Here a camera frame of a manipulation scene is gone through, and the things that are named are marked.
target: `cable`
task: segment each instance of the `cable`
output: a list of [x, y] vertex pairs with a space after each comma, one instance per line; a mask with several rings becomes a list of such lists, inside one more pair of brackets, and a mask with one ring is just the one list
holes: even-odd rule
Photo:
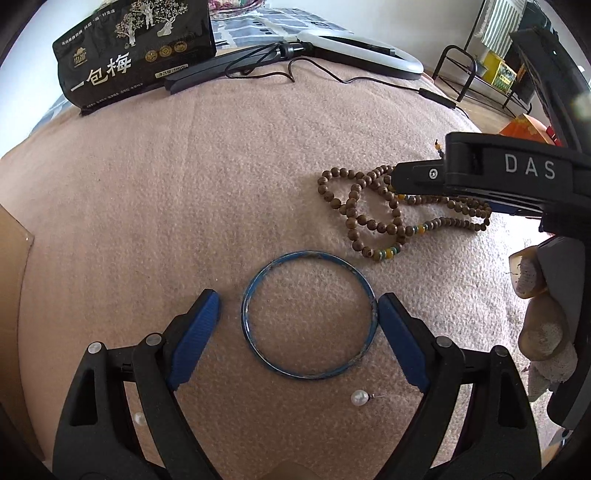
[[[322, 70], [323, 72], [325, 72], [326, 74], [328, 74], [330, 77], [332, 77], [334, 80], [336, 80], [339, 83], [343, 83], [343, 84], [348, 84], [348, 83], [353, 83], [357, 80], [368, 80], [370, 82], [375, 82], [375, 83], [380, 83], [382, 85], [386, 85], [389, 87], [393, 87], [393, 88], [397, 88], [397, 89], [401, 89], [401, 90], [409, 90], [410, 92], [416, 92], [419, 93], [421, 96], [427, 98], [428, 100], [431, 100], [435, 103], [439, 103], [440, 105], [444, 105], [446, 107], [448, 107], [451, 110], [454, 109], [458, 109], [459, 111], [461, 111], [466, 118], [469, 120], [470, 117], [468, 116], [468, 114], [459, 106], [457, 106], [455, 104], [455, 102], [453, 102], [452, 100], [449, 100], [446, 97], [442, 97], [441, 95], [439, 95], [438, 93], [435, 92], [431, 92], [430, 90], [426, 90], [426, 89], [416, 89], [416, 88], [412, 88], [412, 87], [407, 87], [404, 85], [397, 85], [396, 83], [391, 83], [391, 82], [386, 82], [384, 80], [380, 80], [374, 77], [366, 77], [366, 76], [359, 76], [359, 77], [353, 77], [349, 80], [343, 80], [342, 78], [336, 76], [334, 73], [332, 73], [329, 69], [323, 67], [322, 65], [318, 64], [317, 62], [315, 62], [312, 59], [309, 59], [307, 57], [298, 57], [296, 59], [292, 59], [290, 60], [290, 62], [287, 64], [287, 73], [286, 72], [281, 72], [281, 71], [276, 71], [276, 72], [269, 72], [269, 73], [264, 73], [261, 75], [251, 75], [251, 73], [272, 53], [275, 53], [274, 49], [279, 47], [279, 45], [281, 45], [281, 43], [283, 42], [276, 42], [276, 43], [269, 43], [268, 45], [264, 45], [256, 50], [253, 50], [249, 53], [247, 53], [246, 55], [240, 57], [239, 59], [231, 62], [228, 64], [228, 66], [226, 67], [226, 69], [224, 70], [224, 75], [226, 76], [226, 78], [229, 79], [235, 79], [235, 80], [249, 80], [249, 79], [263, 79], [263, 78], [269, 78], [269, 77], [273, 77], [275, 75], [281, 76], [281, 77], [286, 77], [288, 78], [292, 83], [295, 83], [295, 77], [293, 74], [293, 64], [297, 61], [307, 61], [309, 63], [311, 63], [312, 65], [314, 65], [316, 68]], [[267, 52], [267, 54], [265, 54], [264, 56], [262, 56], [260, 59], [258, 59], [256, 61], [256, 63], [254, 65], [252, 65], [251, 67], [248, 67], [248, 69], [245, 69], [244, 71], [242, 71], [241, 75], [232, 75], [230, 73], [230, 69], [236, 65], [237, 63], [239, 63], [242, 60], [247, 59], [248, 57], [252, 57], [253, 55], [256, 55], [257, 53], [259, 53], [260, 51], [265, 50], [266, 48], [270, 48], [269, 52]]]
[[470, 116], [466, 113], [466, 111], [459, 105], [456, 105], [456, 108], [461, 111], [464, 115], [466, 115], [466, 118], [469, 120]]

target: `black metal rack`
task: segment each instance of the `black metal rack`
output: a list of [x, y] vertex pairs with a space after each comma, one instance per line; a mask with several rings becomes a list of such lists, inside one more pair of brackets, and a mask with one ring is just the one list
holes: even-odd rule
[[[532, 104], [530, 103], [529, 106], [527, 106], [526, 104], [524, 104], [521, 100], [519, 100], [518, 98], [513, 97], [513, 91], [509, 90], [509, 92], [503, 92], [502, 90], [498, 89], [497, 87], [495, 87], [494, 85], [491, 85], [488, 82], [485, 82], [483, 79], [481, 79], [477, 74], [476, 74], [476, 59], [467, 52], [467, 49], [470, 45], [470, 42], [472, 41], [472, 39], [474, 38], [474, 32], [476, 31], [476, 26], [478, 25], [478, 22], [480, 20], [480, 17], [482, 16], [482, 12], [484, 10], [484, 6], [486, 4], [486, 0], [482, 0], [482, 3], [480, 5], [480, 10], [478, 11], [478, 15], [476, 16], [476, 19], [474, 20], [474, 24], [472, 25], [472, 30], [470, 32], [470, 35], [468, 36], [467, 40], [466, 40], [466, 44], [464, 45], [464, 48], [458, 47], [457, 45], [448, 45], [447, 47], [445, 47], [443, 49], [443, 52], [441, 53], [441, 56], [439, 57], [439, 62], [437, 63], [437, 67], [435, 68], [435, 72], [433, 72], [433, 80], [436, 80], [437, 78], [440, 78], [441, 81], [443, 83], [445, 83], [449, 88], [451, 88], [454, 92], [457, 93], [457, 99], [456, 102], [461, 102], [463, 100], [464, 97], [468, 97], [471, 100], [474, 100], [476, 102], [482, 103], [483, 105], [486, 105], [488, 107], [494, 108], [497, 111], [500, 111], [501, 113], [507, 113], [509, 112], [509, 114], [515, 118], [516, 115], [509, 109], [508, 104], [509, 102], [513, 102], [514, 104], [518, 105], [520, 108], [522, 108], [523, 110], [526, 111], [526, 113], [531, 113], [532, 110]], [[452, 50], [457, 50], [458, 52], [462, 53], [469, 61], [470, 65], [464, 65], [462, 62], [457, 61], [451, 57], [448, 56], [449, 52]], [[452, 62], [456, 67], [458, 67], [459, 69], [461, 69], [464, 73], [468, 74], [468, 79], [467, 81], [464, 83], [464, 85], [461, 85], [459, 83], [456, 82], [452, 82], [449, 79], [445, 79], [444, 77], [441, 77], [439, 75], [439, 72], [441, 70], [441, 67], [443, 66], [443, 63], [449, 60], [450, 62]], [[500, 93], [501, 95], [503, 95], [505, 97], [505, 102], [504, 103], [500, 103], [497, 100], [484, 95], [483, 93], [477, 92], [476, 90], [473, 90], [470, 88], [470, 86], [472, 85], [472, 82], [474, 80], [478, 80], [479, 82], [483, 83], [484, 85], [487, 85], [488, 87], [490, 87], [492, 90], [496, 91], [497, 93]], [[456, 87], [453, 84], [456, 85], [461, 85], [461, 90], [457, 90]], [[482, 100], [476, 96], [471, 96], [468, 95], [468, 92], [471, 93], [475, 93], [480, 97], [483, 97], [486, 100]]]

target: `screw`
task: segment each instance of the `screw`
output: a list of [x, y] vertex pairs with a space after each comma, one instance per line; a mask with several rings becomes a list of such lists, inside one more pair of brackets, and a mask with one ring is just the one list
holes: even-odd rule
[[93, 342], [88, 346], [88, 353], [98, 353], [103, 346], [100, 342]]
[[507, 356], [509, 355], [509, 350], [507, 350], [504, 346], [502, 345], [496, 345], [493, 350], [495, 351], [495, 353], [498, 356]]
[[444, 336], [437, 337], [435, 341], [442, 348], [450, 348], [453, 344], [451, 339]]
[[160, 336], [159, 333], [152, 333], [146, 337], [146, 343], [149, 346], [158, 345], [161, 340], [162, 340], [162, 337]]

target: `black cable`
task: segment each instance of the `black cable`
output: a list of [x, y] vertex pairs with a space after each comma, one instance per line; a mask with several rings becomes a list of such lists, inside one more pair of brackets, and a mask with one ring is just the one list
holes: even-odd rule
[[[273, 77], [275, 75], [279, 75], [282, 77], [286, 77], [288, 78], [292, 83], [295, 83], [295, 77], [293, 74], [293, 70], [292, 70], [292, 65], [297, 62], [297, 61], [307, 61], [309, 63], [311, 63], [312, 65], [314, 65], [315, 67], [317, 67], [318, 69], [322, 70], [323, 72], [325, 72], [326, 74], [328, 74], [330, 77], [334, 78], [334, 80], [336, 80], [339, 83], [343, 83], [343, 84], [347, 84], [347, 83], [352, 83], [355, 82], [357, 80], [369, 80], [370, 82], [375, 82], [375, 83], [380, 83], [382, 85], [386, 85], [389, 87], [393, 87], [393, 88], [398, 88], [401, 90], [409, 90], [411, 92], [416, 92], [419, 93], [419, 89], [416, 88], [412, 88], [412, 87], [406, 87], [404, 85], [397, 85], [395, 83], [390, 83], [390, 82], [386, 82], [384, 80], [380, 80], [374, 77], [366, 77], [366, 76], [359, 76], [359, 77], [353, 77], [349, 80], [343, 80], [342, 78], [336, 76], [334, 73], [332, 73], [329, 69], [323, 67], [322, 65], [318, 64], [317, 62], [315, 62], [312, 59], [309, 59], [307, 57], [298, 57], [296, 59], [290, 60], [290, 62], [287, 64], [287, 73], [286, 72], [281, 72], [281, 71], [276, 71], [276, 72], [269, 72], [269, 73], [264, 73], [261, 75], [250, 75], [264, 60], [265, 58], [267, 58], [269, 55], [271, 55], [272, 53], [275, 53], [274, 48], [277, 48], [280, 45], [280, 42], [276, 42], [276, 43], [269, 43], [268, 45], [264, 45], [261, 48], [258, 48], [256, 50], [253, 50], [249, 53], [247, 53], [246, 55], [240, 57], [239, 59], [231, 62], [228, 64], [228, 66], [226, 67], [226, 69], [224, 70], [224, 75], [229, 78], [229, 79], [236, 79], [236, 80], [241, 80], [241, 79], [263, 79], [263, 78], [269, 78], [269, 77]], [[252, 57], [253, 55], [256, 55], [257, 53], [259, 53], [260, 51], [265, 50], [266, 48], [269, 48], [269, 52], [267, 52], [267, 54], [265, 54], [264, 56], [262, 56], [259, 60], [256, 61], [256, 63], [249, 67], [248, 70], [244, 70], [242, 73], [242, 75], [232, 75], [229, 73], [230, 69], [237, 63], [239, 63], [240, 61], [247, 59], [248, 57]], [[459, 111], [461, 111], [464, 115], [466, 115], [467, 119], [470, 119], [470, 117], [468, 116], [468, 114], [459, 106], [456, 105], [456, 107]]]
[[459, 111], [461, 111], [461, 112], [462, 112], [464, 115], [466, 115], [466, 118], [467, 118], [468, 120], [470, 119], [470, 116], [469, 116], [469, 115], [468, 115], [468, 114], [465, 112], [465, 110], [464, 110], [464, 109], [463, 109], [461, 106], [459, 106], [459, 105], [456, 105], [456, 108], [457, 108]]

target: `gold seal logo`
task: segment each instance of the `gold seal logo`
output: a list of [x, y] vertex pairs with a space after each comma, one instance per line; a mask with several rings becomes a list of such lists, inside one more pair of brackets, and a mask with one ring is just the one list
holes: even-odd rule
[[176, 53], [182, 53], [187, 49], [187, 42], [185, 41], [178, 41], [174, 44], [174, 51]]
[[152, 62], [158, 58], [158, 52], [156, 50], [150, 50], [146, 54], [146, 61]]
[[173, 52], [173, 49], [169, 45], [165, 45], [160, 49], [160, 56], [161, 57], [169, 57], [170, 54]]
[[80, 47], [74, 53], [74, 68], [79, 67], [85, 61], [86, 61], [86, 49], [84, 47]]

